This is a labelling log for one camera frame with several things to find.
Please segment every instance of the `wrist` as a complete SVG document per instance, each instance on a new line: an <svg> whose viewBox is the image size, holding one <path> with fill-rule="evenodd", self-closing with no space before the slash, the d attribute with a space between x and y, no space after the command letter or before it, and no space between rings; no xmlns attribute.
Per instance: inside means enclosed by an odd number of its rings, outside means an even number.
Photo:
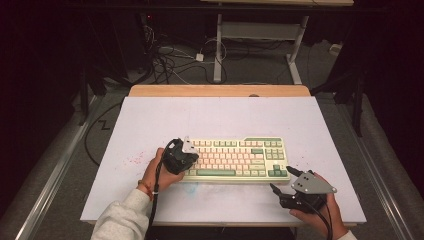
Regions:
<svg viewBox="0 0 424 240"><path fill-rule="evenodd" d="M147 196L149 196L150 201L153 201L153 192L151 186L147 184L143 180L138 180L138 186L137 189L144 192Z"/></svg>
<svg viewBox="0 0 424 240"><path fill-rule="evenodd" d="M349 230L344 226L344 225L340 225L340 226L333 226L333 239L339 239L341 237L343 237L344 235L346 235L346 233L348 233Z"/></svg>

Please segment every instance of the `white sleeve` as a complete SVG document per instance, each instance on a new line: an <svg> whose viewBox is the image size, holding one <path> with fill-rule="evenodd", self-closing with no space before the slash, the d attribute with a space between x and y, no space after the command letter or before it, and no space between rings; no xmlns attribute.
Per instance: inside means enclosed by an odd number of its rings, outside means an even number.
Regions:
<svg viewBox="0 0 424 240"><path fill-rule="evenodd" d="M353 235L353 233L349 230L343 237L337 239L337 240L356 240L356 237Z"/></svg>
<svg viewBox="0 0 424 240"><path fill-rule="evenodd" d="M150 198L134 189L122 202L111 203L96 222L91 239L144 239L149 226Z"/></svg>

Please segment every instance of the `sweater cuff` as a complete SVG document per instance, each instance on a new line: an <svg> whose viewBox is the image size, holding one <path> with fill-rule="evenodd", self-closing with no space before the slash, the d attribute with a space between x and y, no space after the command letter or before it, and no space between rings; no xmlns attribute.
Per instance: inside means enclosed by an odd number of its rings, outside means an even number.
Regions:
<svg viewBox="0 0 424 240"><path fill-rule="evenodd" d="M138 189L133 189L123 202L128 208L136 212L141 212L142 214L146 214L149 203L150 197Z"/></svg>
<svg viewBox="0 0 424 240"><path fill-rule="evenodd" d="M356 240L356 237L353 235L353 233L349 230L343 237L339 238L338 240Z"/></svg>

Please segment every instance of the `silver metal bracket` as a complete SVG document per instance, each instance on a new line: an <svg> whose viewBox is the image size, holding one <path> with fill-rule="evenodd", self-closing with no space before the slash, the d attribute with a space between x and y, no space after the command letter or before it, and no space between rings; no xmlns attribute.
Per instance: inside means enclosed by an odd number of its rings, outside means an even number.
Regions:
<svg viewBox="0 0 424 240"><path fill-rule="evenodd" d="M197 154L197 149L193 146L193 144L191 143L190 138L188 136L186 136L184 138L182 151L183 151L183 153L196 153Z"/></svg>
<svg viewBox="0 0 424 240"><path fill-rule="evenodd" d="M305 194L336 193L337 189L310 172L302 173L292 184L292 188Z"/></svg>

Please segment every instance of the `gray floor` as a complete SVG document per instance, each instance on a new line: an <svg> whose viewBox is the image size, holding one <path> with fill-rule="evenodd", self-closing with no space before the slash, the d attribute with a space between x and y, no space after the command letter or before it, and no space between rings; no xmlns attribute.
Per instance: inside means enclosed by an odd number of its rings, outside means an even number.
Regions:
<svg viewBox="0 0 424 240"><path fill-rule="evenodd" d="M275 46L266 43L262 46ZM318 86L326 78L336 60L328 53L330 44L323 42L312 48L302 46L297 66L302 82L309 88ZM178 47L183 52L174 54L195 56L198 51ZM249 49L243 45L227 46L224 60L227 80L225 84L292 84L290 73L285 63L284 54L289 53L291 44L284 42L274 50L259 48ZM172 58L175 64L182 65L191 60ZM197 64L205 67L207 78L212 80L212 65ZM188 66L175 68L178 73ZM207 84L205 70L195 67L170 77L170 84ZM131 78L138 73L131 72ZM113 81L108 82L108 93L103 98L95 98L92 106L93 116L99 116L116 103L122 101L128 90L120 88ZM352 228L358 239L422 239L424 234L424 204L417 190L401 167L391 149L384 132L374 118L372 108L365 96L362 115L363 137L356 137L349 124L349 105L336 105L329 93L317 96L321 111L333 137L337 150L352 180L360 203L367 217L367 223ZM106 125L96 123L87 136L87 148L92 157L100 162L119 114L119 107L111 109L102 116ZM57 163L67 152L70 161L63 178L57 182L58 191L52 195L52 201L46 206L47 211L34 225L30 238L35 239L89 239L93 226L79 221L86 197L91 189L97 167L90 161L84 142L73 150L75 135L81 130L78 126L81 113L76 111L73 118L59 133L37 166L31 172L15 201L9 207L0 222L0 239L15 239L28 214L33 209L37 198L42 193ZM299 228L298 239L323 239L309 227Z"/></svg>

